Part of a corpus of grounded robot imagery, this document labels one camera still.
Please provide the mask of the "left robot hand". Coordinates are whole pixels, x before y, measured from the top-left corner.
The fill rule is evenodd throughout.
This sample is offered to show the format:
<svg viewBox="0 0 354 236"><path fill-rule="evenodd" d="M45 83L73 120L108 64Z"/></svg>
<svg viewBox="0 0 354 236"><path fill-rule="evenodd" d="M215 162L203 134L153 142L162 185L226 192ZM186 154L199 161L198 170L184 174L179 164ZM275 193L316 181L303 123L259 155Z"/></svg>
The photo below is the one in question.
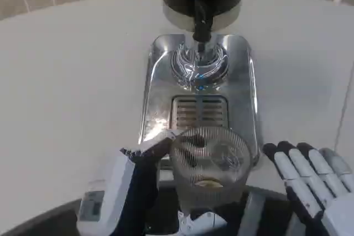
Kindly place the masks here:
<svg viewBox="0 0 354 236"><path fill-rule="evenodd" d="M79 235L148 235L147 215L158 196L158 164L175 140L202 148L199 133L163 130L136 148L122 148L89 183L77 214Z"/></svg>

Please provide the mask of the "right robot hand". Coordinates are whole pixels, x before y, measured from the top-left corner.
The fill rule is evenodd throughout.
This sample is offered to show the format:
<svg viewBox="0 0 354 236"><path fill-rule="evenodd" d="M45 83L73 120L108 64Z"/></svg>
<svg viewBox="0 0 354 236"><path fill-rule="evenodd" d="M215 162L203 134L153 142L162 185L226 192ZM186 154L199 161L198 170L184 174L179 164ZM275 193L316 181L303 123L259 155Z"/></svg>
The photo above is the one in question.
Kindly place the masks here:
<svg viewBox="0 0 354 236"><path fill-rule="evenodd" d="M335 151L308 143L265 144L306 235L353 235L353 170Z"/></svg>

